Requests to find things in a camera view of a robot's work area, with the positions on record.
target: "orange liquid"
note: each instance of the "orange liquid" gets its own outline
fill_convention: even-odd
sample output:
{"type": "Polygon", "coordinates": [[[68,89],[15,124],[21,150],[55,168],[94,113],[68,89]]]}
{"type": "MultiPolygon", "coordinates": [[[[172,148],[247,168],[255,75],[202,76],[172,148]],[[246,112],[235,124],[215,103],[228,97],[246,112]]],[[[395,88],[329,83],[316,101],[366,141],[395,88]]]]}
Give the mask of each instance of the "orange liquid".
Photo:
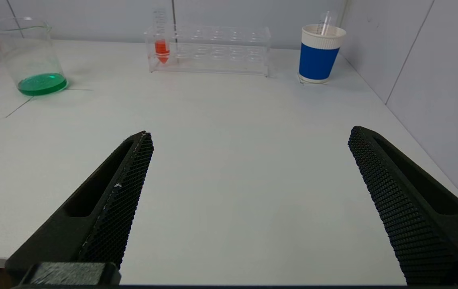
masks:
{"type": "Polygon", "coordinates": [[[166,63],[168,61],[168,57],[170,56],[170,49],[168,48],[166,40],[157,40],[154,44],[154,47],[156,49],[156,55],[159,61],[166,63]]]}

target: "white table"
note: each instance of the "white table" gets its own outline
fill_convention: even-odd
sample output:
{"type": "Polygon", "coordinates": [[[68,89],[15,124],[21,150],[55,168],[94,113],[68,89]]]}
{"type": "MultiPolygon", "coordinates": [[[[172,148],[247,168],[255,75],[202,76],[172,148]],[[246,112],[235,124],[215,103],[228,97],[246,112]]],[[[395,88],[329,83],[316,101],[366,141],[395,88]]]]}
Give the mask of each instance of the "white table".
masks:
{"type": "Polygon", "coordinates": [[[0,265],[129,135],[155,151],[123,284],[404,284],[347,146],[383,134],[458,196],[342,57],[302,85],[298,51],[272,77],[148,73],[145,46],[55,41],[71,86],[27,101],[0,66],[0,265]]]}

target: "paper cup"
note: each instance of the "paper cup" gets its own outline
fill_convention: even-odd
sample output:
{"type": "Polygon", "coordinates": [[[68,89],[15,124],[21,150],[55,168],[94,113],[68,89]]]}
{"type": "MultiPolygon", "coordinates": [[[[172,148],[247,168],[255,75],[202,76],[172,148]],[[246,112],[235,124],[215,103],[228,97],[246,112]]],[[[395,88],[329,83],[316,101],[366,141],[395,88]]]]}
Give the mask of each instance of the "paper cup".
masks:
{"type": "Polygon", "coordinates": [[[330,26],[328,35],[318,35],[317,24],[302,27],[299,77],[304,82],[326,82],[346,31],[330,26]]]}

